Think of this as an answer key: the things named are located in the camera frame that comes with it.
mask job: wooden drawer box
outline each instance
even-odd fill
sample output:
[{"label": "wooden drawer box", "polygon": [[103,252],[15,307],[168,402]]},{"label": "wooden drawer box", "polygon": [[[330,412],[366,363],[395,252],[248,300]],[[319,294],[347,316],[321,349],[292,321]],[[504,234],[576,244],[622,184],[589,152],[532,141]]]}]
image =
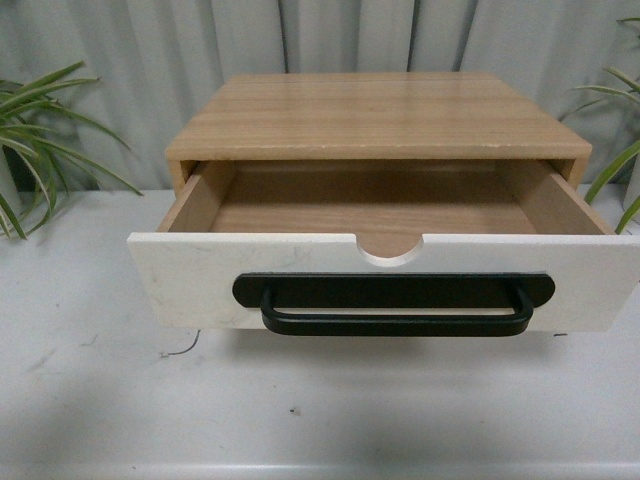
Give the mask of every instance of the wooden drawer box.
[{"label": "wooden drawer box", "polygon": [[605,330],[640,244],[574,191],[590,151],[488,74],[236,77],[167,149],[176,202],[129,248],[168,326]]}]

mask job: white table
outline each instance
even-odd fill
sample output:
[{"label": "white table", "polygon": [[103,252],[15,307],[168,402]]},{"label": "white table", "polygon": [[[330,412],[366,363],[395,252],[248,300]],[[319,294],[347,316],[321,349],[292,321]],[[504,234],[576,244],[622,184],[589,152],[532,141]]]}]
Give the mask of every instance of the white table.
[{"label": "white table", "polygon": [[204,331],[160,358],[195,331],[156,322],[125,240],[172,200],[77,193],[0,240],[0,478],[640,478],[640,288],[607,333]]}]

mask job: wooden top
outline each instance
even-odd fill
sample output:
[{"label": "wooden top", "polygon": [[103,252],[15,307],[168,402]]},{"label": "wooden top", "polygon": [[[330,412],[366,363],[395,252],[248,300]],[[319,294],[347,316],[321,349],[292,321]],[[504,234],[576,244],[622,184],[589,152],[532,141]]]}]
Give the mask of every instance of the wooden top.
[{"label": "wooden top", "polygon": [[586,159],[590,151],[493,75],[459,72],[235,77],[166,154],[171,163]]}]

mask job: drawer front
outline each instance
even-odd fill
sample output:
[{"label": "drawer front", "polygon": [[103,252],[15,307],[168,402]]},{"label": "drawer front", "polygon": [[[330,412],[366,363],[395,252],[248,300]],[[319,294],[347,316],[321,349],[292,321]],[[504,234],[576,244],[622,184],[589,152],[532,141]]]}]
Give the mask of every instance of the drawer front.
[{"label": "drawer front", "polygon": [[546,273],[553,297],[527,330],[602,331],[640,278],[640,243],[610,235],[423,235],[410,252],[374,257],[352,234],[134,233],[128,240],[162,324],[265,328],[233,296],[236,278],[273,273]]}]

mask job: corrugated backdrop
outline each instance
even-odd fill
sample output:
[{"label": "corrugated backdrop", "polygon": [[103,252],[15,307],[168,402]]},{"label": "corrugated backdrop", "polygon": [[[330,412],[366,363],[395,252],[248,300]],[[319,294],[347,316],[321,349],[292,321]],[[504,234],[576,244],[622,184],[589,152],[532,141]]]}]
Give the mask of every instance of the corrugated backdrop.
[{"label": "corrugated backdrop", "polygon": [[[558,116],[587,98],[573,86],[615,85],[602,67],[640,73],[639,32],[616,23],[638,15],[637,0],[0,0],[0,78],[85,60],[102,81],[66,100],[133,151],[87,128],[67,141],[169,188],[164,148],[235,74],[483,70]],[[587,180],[628,143],[624,115],[567,121],[596,147]]]}]

